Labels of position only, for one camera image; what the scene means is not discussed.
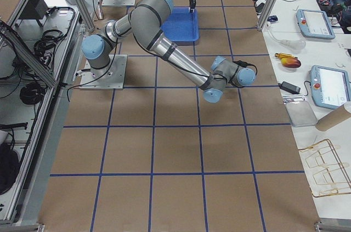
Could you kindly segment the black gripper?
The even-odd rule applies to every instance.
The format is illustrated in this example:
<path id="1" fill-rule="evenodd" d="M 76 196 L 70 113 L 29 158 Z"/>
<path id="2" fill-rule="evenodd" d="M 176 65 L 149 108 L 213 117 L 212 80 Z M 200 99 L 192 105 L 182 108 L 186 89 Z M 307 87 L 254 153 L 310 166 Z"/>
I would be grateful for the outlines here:
<path id="1" fill-rule="evenodd" d="M 196 0 L 189 0 L 189 8 L 193 8 L 193 10 L 195 10 L 195 8 L 196 8 Z"/>

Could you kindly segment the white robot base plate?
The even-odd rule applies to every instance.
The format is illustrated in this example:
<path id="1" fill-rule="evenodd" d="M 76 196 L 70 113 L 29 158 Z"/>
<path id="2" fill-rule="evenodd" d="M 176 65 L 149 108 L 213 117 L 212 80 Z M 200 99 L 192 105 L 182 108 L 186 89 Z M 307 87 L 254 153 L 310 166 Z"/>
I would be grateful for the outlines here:
<path id="1" fill-rule="evenodd" d="M 92 69 L 86 60 L 84 68 L 89 69 L 89 71 L 82 74 L 79 89 L 123 90 L 128 55 L 110 54 L 109 57 L 110 64 L 101 70 Z"/>

